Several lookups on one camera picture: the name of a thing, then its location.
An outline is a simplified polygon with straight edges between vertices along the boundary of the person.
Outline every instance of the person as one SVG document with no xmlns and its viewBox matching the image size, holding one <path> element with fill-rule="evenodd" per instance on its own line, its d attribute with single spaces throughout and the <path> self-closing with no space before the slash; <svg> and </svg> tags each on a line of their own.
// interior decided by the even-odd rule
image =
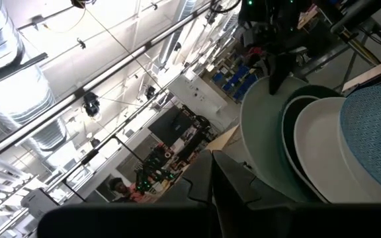
<svg viewBox="0 0 381 238">
<path fill-rule="evenodd" d="M 121 178 L 113 178 L 108 182 L 110 189 L 122 195 L 121 198 L 113 202 L 139 202 L 144 195 L 136 190 L 136 185 L 133 183 L 127 187 Z"/>
</svg>

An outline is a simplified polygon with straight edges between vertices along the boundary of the white plate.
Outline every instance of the white plate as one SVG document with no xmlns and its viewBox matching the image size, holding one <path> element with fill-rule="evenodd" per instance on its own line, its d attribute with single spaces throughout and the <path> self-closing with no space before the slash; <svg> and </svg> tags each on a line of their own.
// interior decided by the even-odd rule
<svg viewBox="0 0 381 238">
<path fill-rule="evenodd" d="M 354 179 L 360 184 L 361 188 L 373 199 L 373 202 L 381 202 L 381 185 L 378 183 L 358 162 L 348 147 L 345 138 L 343 137 L 340 120 L 338 121 L 338 140 L 339 149 L 342 157 L 348 166 Z"/>
<path fill-rule="evenodd" d="M 255 82 L 249 88 L 241 106 L 241 133 L 255 175 L 295 201 L 306 201 L 294 177 L 285 171 L 278 154 L 278 114 L 287 98 L 307 85 L 300 79 L 288 77 L 275 95 L 269 94 L 268 78 Z"/>
<path fill-rule="evenodd" d="M 320 99 L 301 111 L 294 131 L 296 153 L 308 178 L 330 202 L 372 202 L 339 149 L 337 129 L 344 102 L 343 98 Z"/>
</svg>

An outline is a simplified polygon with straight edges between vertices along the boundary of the stacked plate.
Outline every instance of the stacked plate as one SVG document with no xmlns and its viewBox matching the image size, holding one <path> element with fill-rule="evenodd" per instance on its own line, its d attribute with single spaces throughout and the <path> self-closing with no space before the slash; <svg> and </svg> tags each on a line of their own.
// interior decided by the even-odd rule
<svg viewBox="0 0 381 238">
<path fill-rule="evenodd" d="M 298 202 L 381 202 L 381 86 L 346 99 L 291 77 L 274 96 L 268 85 L 241 108 L 255 174 Z"/>
</svg>

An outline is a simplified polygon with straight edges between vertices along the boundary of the black monitor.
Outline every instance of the black monitor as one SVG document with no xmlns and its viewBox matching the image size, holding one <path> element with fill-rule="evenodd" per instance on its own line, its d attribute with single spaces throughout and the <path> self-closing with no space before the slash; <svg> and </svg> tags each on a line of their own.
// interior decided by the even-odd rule
<svg viewBox="0 0 381 238">
<path fill-rule="evenodd" d="M 148 128 L 166 146 L 171 147 L 193 124 L 177 106 L 172 106 Z"/>
</svg>

